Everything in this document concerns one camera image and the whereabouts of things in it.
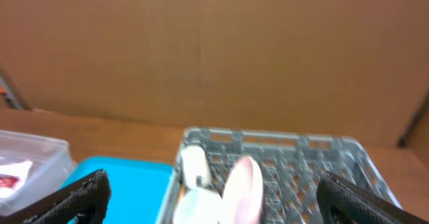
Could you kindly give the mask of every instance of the blue tray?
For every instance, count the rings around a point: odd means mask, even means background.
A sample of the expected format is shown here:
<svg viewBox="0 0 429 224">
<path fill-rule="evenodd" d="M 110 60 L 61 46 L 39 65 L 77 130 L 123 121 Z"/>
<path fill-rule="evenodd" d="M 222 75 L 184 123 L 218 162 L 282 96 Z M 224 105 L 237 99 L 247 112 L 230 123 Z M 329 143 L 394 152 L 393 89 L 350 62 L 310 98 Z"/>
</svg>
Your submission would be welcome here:
<svg viewBox="0 0 429 224">
<path fill-rule="evenodd" d="M 103 224 L 157 222 L 173 173 L 172 166 L 92 157 L 79 164 L 64 186 L 98 169 L 106 170 L 112 190 Z"/>
</svg>

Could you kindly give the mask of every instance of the table surface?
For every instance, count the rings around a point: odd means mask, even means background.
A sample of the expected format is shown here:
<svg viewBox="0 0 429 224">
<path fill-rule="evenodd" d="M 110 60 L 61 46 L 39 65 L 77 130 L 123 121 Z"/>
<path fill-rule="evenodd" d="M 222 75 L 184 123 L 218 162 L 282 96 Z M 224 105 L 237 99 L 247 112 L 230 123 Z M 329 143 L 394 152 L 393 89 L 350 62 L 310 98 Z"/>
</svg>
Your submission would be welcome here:
<svg viewBox="0 0 429 224">
<path fill-rule="evenodd" d="M 0 108 L 0 129 L 65 139 L 72 157 L 114 156 L 173 164 L 184 127 Z M 429 220 L 429 170 L 409 149 L 362 143 L 402 207 Z"/>
</svg>

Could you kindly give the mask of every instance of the dish rack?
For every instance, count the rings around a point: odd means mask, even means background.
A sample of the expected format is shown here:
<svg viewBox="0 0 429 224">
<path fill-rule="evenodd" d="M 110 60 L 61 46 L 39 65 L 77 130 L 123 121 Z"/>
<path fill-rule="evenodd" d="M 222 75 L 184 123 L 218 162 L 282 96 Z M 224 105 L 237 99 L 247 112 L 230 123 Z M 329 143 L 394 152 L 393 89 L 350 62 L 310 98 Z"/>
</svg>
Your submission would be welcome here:
<svg viewBox="0 0 429 224">
<path fill-rule="evenodd" d="M 350 137 L 193 127 L 185 131 L 179 153 L 188 145 L 199 145 L 205 151 L 212 174 L 208 188 L 221 194 L 242 155 L 250 155 L 259 164 L 264 185 L 260 223 L 323 223 L 316 189 L 324 171 L 401 208 L 367 152 Z M 171 223 L 182 182 L 181 166 L 178 154 L 161 223 Z"/>
</svg>

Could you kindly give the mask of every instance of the white cup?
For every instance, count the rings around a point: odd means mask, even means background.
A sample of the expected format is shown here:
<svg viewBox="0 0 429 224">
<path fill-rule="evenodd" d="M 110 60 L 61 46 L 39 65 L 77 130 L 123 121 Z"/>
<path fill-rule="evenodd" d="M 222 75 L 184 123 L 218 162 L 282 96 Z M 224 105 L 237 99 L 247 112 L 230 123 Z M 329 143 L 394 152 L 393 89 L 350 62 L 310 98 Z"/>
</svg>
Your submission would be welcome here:
<svg viewBox="0 0 429 224">
<path fill-rule="evenodd" d="M 207 186 L 212 176 L 204 150 L 198 145 L 190 145 L 182 149 L 180 156 L 182 157 L 183 180 L 186 187 Z"/>
<path fill-rule="evenodd" d="M 173 224 L 222 224 L 225 208 L 219 193 L 195 188 L 189 190 L 174 211 Z"/>
</svg>

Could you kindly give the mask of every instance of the red and white package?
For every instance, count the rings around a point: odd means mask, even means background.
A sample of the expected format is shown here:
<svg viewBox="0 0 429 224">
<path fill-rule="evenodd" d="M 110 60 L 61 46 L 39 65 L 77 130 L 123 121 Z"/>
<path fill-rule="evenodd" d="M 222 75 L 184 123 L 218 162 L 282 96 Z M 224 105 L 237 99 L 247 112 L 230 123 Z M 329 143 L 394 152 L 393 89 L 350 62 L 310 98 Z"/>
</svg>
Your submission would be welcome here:
<svg viewBox="0 0 429 224">
<path fill-rule="evenodd" d="M 25 184 L 32 164 L 33 162 L 26 160 L 0 165 L 0 199 L 11 196 Z"/>
</svg>

